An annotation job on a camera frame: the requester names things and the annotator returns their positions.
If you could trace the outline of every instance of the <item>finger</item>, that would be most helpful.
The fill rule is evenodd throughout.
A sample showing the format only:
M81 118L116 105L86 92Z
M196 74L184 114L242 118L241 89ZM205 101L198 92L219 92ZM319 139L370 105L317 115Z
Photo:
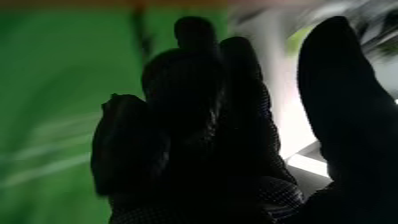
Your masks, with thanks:
M367 161L381 162L381 156L392 153L392 143L397 144L397 105L377 82L344 17L319 25L305 41L299 90L322 154L338 169L337 175L347 179L365 173L370 175L376 169L363 172Z
M154 187L168 164L170 140L152 123L148 106L132 95L113 95L93 139L93 175L100 195Z
M186 17L175 25L180 48L193 51L216 50L218 37L212 23L202 17Z
M269 175L296 182L280 157L271 95L248 39L230 38L221 43L221 51L230 71L226 128L221 129L230 135L223 140L223 144L228 144L228 147L221 147L228 148L225 156L230 154L230 162L235 163L239 172Z

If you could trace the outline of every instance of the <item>light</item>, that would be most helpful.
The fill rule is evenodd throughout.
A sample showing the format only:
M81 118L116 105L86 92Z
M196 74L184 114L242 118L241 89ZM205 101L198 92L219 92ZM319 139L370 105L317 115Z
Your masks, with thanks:
M328 164L322 161L296 154L289 160L289 165L329 178Z

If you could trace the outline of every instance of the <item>green background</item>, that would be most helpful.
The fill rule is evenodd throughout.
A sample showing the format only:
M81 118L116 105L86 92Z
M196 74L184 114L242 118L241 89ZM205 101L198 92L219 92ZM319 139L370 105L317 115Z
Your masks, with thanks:
M221 9L150 8L155 54L177 47L173 24ZM143 97L141 46L129 9L0 13L0 223L107 223L90 172L100 105L113 93Z

